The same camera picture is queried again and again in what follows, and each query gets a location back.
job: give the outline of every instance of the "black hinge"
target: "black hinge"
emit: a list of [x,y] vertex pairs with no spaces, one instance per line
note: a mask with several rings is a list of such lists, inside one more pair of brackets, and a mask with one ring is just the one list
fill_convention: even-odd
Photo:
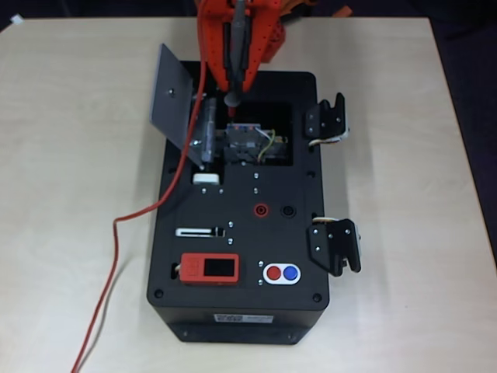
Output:
[[313,224],[308,228],[311,261],[332,276],[342,276],[347,263],[360,272],[360,236],[353,221],[343,219]]
[[305,114],[305,135],[308,138],[336,139],[347,137],[349,126],[346,121],[345,97],[338,93],[335,106],[331,107],[328,100],[323,99]]

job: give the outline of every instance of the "red cable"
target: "red cable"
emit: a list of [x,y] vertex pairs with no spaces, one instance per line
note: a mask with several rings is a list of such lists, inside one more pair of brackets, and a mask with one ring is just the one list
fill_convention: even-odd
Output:
[[193,110],[192,114],[189,119],[189,125],[188,125],[188,134],[186,136],[185,144],[183,145],[183,150],[181,152],[181,157],[179,158],[179,163],[178,167],[176,169],[176,173],[171,181],[171,183],[168,186],[168,189],[162,194],[162,197],[154,204],[143,208],[142,210],[139,210],[137,212],[134,212],[133,214],[129,214],[126,216],[121,216],[119,218],[114,219],[113,222],[113,234],[114,234],[114,259],[112,266],[110,268],[109,276],[107,277],[107,282],[105,286],[103,287],[102,294],[100,295],[100,299],[98,303],[96,304],[95,311],[93,312],[93,317],[92,321],[89,324],[88,330],[86,331],[85,339],[83,340],[83,344],[81,346],[81,349],[79,350],[78,357],[76,358],[76,361],[72,367],[71,373],[77,373],[79,370],[79,365],[81,364],[81,360],[83,358],[83,355],[86,350],[86,346],[88,345],[90,336],[92,335],[93,327],[95,326],[96,318],[99,315],[100,308],[102,307],[103,302],[105,301],[107,292],[109,291],[110,285],[112,284],[112,280],[114,278],[114,274],[116,273],[116,268],[117,268],[117,261],[119,259],[119,238],[117,235],[117,223],[121,221],[127,221],[131,219],[138,218],[139,216],[142,216],[144,214],[147,214],[150,211],[155,210],[156,208],[159,208],[162,206],[169,198],[171,195],[172,191],[174,190],[176,184],[179,181],[179,178],[181,177],[183,168],[185,167],[185,162],[186,162],[186,157],[188,155],[189,151],[189,143],[192,141],[192,136],[193,136],[193,129],[195,128],[195,123],[196,123],[196,117],[198,116],[198,113],[200,111],[200,103],[202,101],[202,95],[203,95],[203,89],[205,86],[205,79],[206,79],[206,73],[207,73],[207,66],[206,66],[206,60],[205,60],[205,46],[203,45],[203,30],[202,30],[202,14],[203,14],[203,7],[205,4],[206,0],[203,0],[200,3],[199,11],[198,11],[198,16],[197,16],[197,37],[199,41],[199,47],[200,47],[200,83],[199,83],[199,88],[196,93],[196,100],[195,104],[193,105]]

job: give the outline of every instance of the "wooden table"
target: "wooden table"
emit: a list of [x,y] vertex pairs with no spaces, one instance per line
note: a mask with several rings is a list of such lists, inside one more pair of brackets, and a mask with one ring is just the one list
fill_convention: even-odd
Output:
[[[158,196],[158,46],[197,59],[195,38],[193,19],[0,34],[0,371],[70,369],[111,221]],[[154,216],[122,224],[120,278],[83,371],[495,371],[495,267],[428,21],[301,21],[265,68],[311,71],[320,98],[347,98],[349,139],[322,147],[326,208],[358,223],[363,271],[332,279],[331,306],[296,347],[184,344],[144,294]]]

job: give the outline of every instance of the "blue button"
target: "blue button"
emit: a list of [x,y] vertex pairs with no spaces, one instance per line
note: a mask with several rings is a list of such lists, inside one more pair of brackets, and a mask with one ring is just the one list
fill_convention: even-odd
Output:
[[294,266],[288,266],[283,271],[283,276],[285,276],[285,278],[289,281],[295,280],[298,276],[297,268]]

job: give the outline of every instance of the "gray metal plate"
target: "gray metal plate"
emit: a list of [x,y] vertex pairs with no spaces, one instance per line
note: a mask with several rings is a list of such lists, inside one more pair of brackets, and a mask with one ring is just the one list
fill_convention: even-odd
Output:
[[[192,92],[192,77],[162,44],[155,72],[150,121],[179,149],[183,149],[186,140]],[[198,166],[202,165],[199,149],[191,148],[188,158]]]

